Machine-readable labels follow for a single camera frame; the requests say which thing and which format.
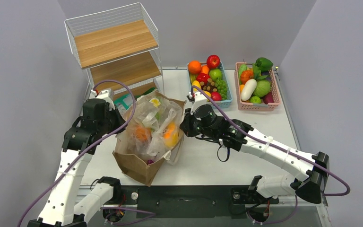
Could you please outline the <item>yellow orange mango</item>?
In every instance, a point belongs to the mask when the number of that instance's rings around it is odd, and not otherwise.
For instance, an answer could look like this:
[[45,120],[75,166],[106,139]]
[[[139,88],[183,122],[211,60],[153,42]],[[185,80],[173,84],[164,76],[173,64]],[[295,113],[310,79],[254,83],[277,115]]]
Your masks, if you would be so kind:
[[179,128],[174,122],[170,122],[163,134],[164,144],[169,149],[173,148],[179,141]]

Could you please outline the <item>orange fruit front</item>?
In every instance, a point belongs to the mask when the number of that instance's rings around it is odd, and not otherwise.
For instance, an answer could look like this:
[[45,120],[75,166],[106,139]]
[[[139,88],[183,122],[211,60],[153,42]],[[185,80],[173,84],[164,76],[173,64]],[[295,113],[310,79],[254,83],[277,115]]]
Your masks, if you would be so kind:
[[151,138],[151,130],[149,128],[138,126],[134,130],[134,136],[139,141],[142,141],[142,142],[148,141]]

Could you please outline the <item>clear plastic lemon-print bag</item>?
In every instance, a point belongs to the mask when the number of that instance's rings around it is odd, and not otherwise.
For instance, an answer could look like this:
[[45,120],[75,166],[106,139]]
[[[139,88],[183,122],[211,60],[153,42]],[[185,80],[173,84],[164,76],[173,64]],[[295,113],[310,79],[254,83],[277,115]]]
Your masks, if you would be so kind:
[[[178,128],[182,122],[182,111],[184,102],[177,102],[157,93],[142,96],[137,101],[135,113],[130,124],[126,128],[126,136],[129,139],[128,149],[139,158],[153,163],[165,157],[169,159],[168,151],[171,149],[165,146],[163,134],[170,122],[174,122]],[[139,141],[134,136],[134,130],[138,127],[145,127],[151,130],[151,138],[148,141]]]

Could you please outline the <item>brown jute tote bag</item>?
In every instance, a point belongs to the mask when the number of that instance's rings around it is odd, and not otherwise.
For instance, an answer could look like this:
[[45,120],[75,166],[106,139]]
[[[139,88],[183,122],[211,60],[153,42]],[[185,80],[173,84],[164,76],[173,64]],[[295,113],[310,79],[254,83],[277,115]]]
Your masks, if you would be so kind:
[[[157,93],[160,96],[164,96],[161,93],[154,91],[147,95],[150,95],[152,93]],[[186,105],[185,101],[177,100],[177,99],[171,99],[177,102],[184,102],[184,108]],[[136,105],[133,105],[131,108],[129,108],[126,113],[123,115],[125,119],[129,121],[128,125],[131,122],[131,119],[135,113],[136,107],[137,107],[137,101]],[[184,119],[184,109],[182,111],[182,121]],[[167,162],[171,165],[174,165],[177,163],[177,160],[179,158],[179,150],[183,143],[183,137],[184,133],[180,129],[180,141],[176,145],[175,148],[173,148],[171,151],[168,151],[167,154],[169,155],[169,159],[166,160],[165,157],[162,157],[160,160],[157,160],[153,163],[149,163],[147,161],[142,160],[137,155],[133,154],[130,149],[128,149],[129,139],[126,136],[126,128],[125,131],[117,135],[116,140],[116,146],[113,151],[113,156],[120,168],[120,170],[127,175],[128,177],[136,180],[137,182],[140,182],[146,186],[150,186],[154,180],[155,175],[159,171],[160,167],[163,165],[163,163]]]

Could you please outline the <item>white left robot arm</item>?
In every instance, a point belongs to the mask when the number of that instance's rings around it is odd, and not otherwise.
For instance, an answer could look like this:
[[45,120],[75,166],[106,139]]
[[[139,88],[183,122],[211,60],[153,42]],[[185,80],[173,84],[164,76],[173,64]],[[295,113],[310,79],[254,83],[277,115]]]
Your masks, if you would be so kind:
[[57,176],[46,190],[48,200],[38,217],[28,222],[29,227],[85,227],[93,215],[92,208],[121,200],[120,181],[105,177],[88,202],[76,205],[79,186],[96,147],[124,131],[126,125],[111,98],[91,98],[83,103],[82,114],[64,134]]

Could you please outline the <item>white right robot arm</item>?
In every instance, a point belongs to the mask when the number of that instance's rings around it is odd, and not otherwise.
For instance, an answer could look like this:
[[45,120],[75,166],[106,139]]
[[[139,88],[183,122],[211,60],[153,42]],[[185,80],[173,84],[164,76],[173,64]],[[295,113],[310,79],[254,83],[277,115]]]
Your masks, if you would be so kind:
[[327,154],[293,149],[237,119],[229,123],[216,115],[210,105],[203,105],[194,113],[186,109],[180,128],[187,137],[215,142],[226,148],[227,156],[235,150],[262,158],[287,171],[276,177],[255,176],[248,188],[251,201],[259,203],[270,197],[296,195],[306,202],[322,202],[328,180]]

